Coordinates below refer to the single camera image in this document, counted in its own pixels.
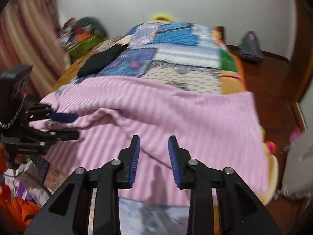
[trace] metal chain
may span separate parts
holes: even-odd
[[[23,103],[24,103],[24,98],[22,99],[22,102],[20,104],[20,107],[18,108],[18,110],[16,111],[15,116],[11,119],[11,121],[7,124],[0,122],[0,129],[9,129],[12,124],[15,122],[15,120],[17,119],[22,107],[23,107]]]

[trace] metal pivot bolt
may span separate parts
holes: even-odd
[[[197,165],[197,164],[198,164],[198,161],[197,161],[196,159],[190,159],[190,160],[188,161],[188,163],[189,163],[190,165]]]
[[[75,170],[75,173],[76,173],[77,175],[83,174],[84,172],[85,172],[85,169],[82,168],[82,167],[79,167],[79,168],[77,168],[77,169]]]
[[[114,166],[117,166],[117,165],[121,164],[121,160],[114,159],[114,160],[111,161],[111,164],[114,165]]]
[[[227,168],[225,168],[225,172],[226,172],[226,174],[233,174],[234,170],[230,167],[227,167]]]

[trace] pile of clothes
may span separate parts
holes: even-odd
[[[106,39],[107,33],[96,18],[83,17],[71,18],[64,24],[59,42],[74,62]]]
[[[51,193],[39,181],[40,172],[29,160],[16,171],[7,169],[3,146],[0,145],[0,213],[1,227],[23,233]]]

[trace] pink striped blanket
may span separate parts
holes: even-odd
[[[120,190],[121,197],[189,205],[188,191],[180,191],[174,183],[167,149],[170,135],[176,135],[180,147],[208,167],[233,167],[257,194],[267,189],[268,164],[250,92],[199,94],[142,79],[104,76],[70,84],[60,95],[46,96],[42,103],[79,115],[71,124],[32,123],[41,130],[79,128],[79,140],[58,142],[45,156],[62,172],[99,168],[128,147],[133,135],[140,136],[136,181],[132,189]]]

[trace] wooden floor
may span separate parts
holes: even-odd
[[[288,143],[289,135],[295,129],[296,121],[291,108],[297,79],[289,64],[275,58],[265,57],[261,65],[242,62],[245,72],[247,90],[255,95],[256,109],[260,124],[266,132],[266,141],[276,144],[275,156],[279,162],[279,183],[286,161],[286,153],[282,147]],[[284,234],[288,233],[296,217],[303,209],[303,201],[292,201],[279,198],[271,201],[267,209],[270,211]]]

